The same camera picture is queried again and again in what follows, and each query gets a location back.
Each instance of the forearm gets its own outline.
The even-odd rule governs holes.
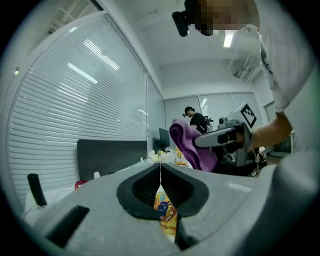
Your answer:
[[[274,146],[289,137],[292,126],[283,113],[277,113],[276,118],[257,128],[252,133],[252,148]]]

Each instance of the black shirt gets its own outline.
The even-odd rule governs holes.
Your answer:
[[[207,132],[207,125],[205,117],[200,113],[195,113],[190,121],[191,126],[196,126],[196,129],[205,134]]]

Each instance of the red object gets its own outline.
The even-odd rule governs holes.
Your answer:
[[[83,184],[87,183],[87,181],[84,180],[78,180],[75,185],[74,185],[74,190],[77,190],[80,186],[82,186]]]

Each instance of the black monitor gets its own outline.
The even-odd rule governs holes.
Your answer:
[[[170,138],[169,138],[169,132],[165,129],[159,128],[160,132],[160,144],[161,148],[165,149],[167,147],[170,147]]]

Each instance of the fluorescent light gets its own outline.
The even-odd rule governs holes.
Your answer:
[[[223,47],[229,48],[231,46],[232,38],[234,37],[233,31],[225,32],[224,44]]]
[[[76,31],[78,28],[76,26],[73,26],[71,29],[69,29],[69,32],[73,32],[73,31]]]
[[[73,71],[77,72],[79,75],[83,76],[84,78],[88,79],[89,81],[91,81],[92,83],[96,84],[98,83],[98,81],[96,79],[94,79],[93,77],[91,77],[90,75],[88,75],[86,72],[82,71],[80,68],[76,67],[75,65],[71,64],[70,62],[68,62],[67,66],[72,69]]]
[[[204,107],[204,105],[206,104],[207,100],[208,100],[207,98],[204,98],[204,99],[203,99],[202,104],[201,104],[201,108]]]
[[[88,47],[95,55],[97,55],[101,60],[110,65],[115,71],[120,69],[120,67],[110,58],[105,55],[101,55],[101,50],[89,39],[85,40],[83,44]]]
[[[138,111],[140,111],[141,113],[145,114],[146,116],[148,116],[148,114],[146,112],[144,112],[142,109],[138,109]]]

